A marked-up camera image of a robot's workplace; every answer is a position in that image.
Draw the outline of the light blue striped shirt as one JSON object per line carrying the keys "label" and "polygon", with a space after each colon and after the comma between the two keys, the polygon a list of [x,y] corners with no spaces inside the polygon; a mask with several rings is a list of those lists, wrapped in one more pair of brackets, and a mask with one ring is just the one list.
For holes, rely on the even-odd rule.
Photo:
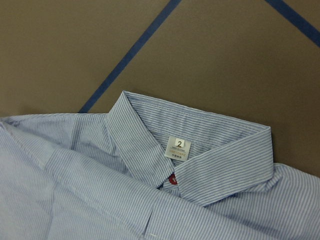
{"label": "light blue striped shirt", "polygon": [[320,180],[271,129],[123,91],[108,113],[0,120],[3,240],[317,240]]}

